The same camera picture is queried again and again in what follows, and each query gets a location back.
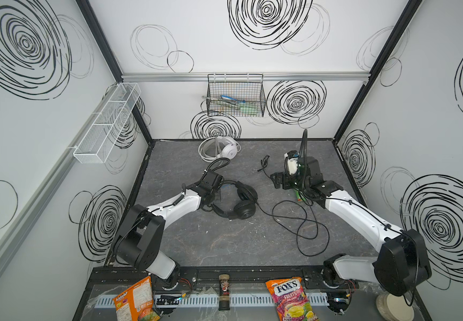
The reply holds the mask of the white headphones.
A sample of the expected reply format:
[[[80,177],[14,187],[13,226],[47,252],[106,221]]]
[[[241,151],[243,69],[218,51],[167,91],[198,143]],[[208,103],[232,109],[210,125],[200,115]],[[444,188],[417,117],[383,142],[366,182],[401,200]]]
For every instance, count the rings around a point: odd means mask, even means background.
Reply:
[[[211,163],[219,158],[233,159],[242,150],[231,136],[215,136],[204,140],[198,147],[200,158]]]

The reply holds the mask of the black headphones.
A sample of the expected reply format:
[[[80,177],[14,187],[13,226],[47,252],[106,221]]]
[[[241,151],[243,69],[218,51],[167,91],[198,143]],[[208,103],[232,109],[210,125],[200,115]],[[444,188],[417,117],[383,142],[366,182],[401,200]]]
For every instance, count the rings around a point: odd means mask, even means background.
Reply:
[[[240,181],[224,180],[219,185],[219,188],[225,185],[233,185],[236,188],[237,195],[240,201],[235,204],[232,211],[224,211],[215,204],[211,204],[212,211],[218,216],[234,220],[234,219],[249,219],[256,212],[256,204],[258,202],[258,193],[250,185],[244,184]]]

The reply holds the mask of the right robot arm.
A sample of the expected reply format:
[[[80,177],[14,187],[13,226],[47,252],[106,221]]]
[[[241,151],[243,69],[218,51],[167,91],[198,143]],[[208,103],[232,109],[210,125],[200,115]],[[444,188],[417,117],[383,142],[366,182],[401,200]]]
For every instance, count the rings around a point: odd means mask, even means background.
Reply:
[[[308,133],[302,134],[298,151],[284,157],[284,170],[271,174],[274,187],[293,189],[308,206],[319,205],[335,214],[360,233],[375,249],[375,257],[338,254],[323,264],[322,278],[329,287],[347,280],[380,285],[389,294],[414,294],[428,281],[432,268],[423,236],[416,230],[403,230],[356,201],[334,181],[326,181],[318,161],[310,157]]]

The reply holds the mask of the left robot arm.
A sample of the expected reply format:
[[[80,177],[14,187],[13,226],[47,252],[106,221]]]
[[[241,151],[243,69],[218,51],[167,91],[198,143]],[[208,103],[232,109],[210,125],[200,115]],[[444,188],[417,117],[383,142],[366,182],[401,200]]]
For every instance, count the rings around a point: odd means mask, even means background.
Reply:
[[[183,216],[209,206],[223,181],[216,171],[230,164],[221,157],[211,162],[202,177],[168,200],[144,207],[131,207],[111,245],[112,255],[139,272],[148,272],[170,286],[178,281],[179,264],[161,252],[164,231]]]

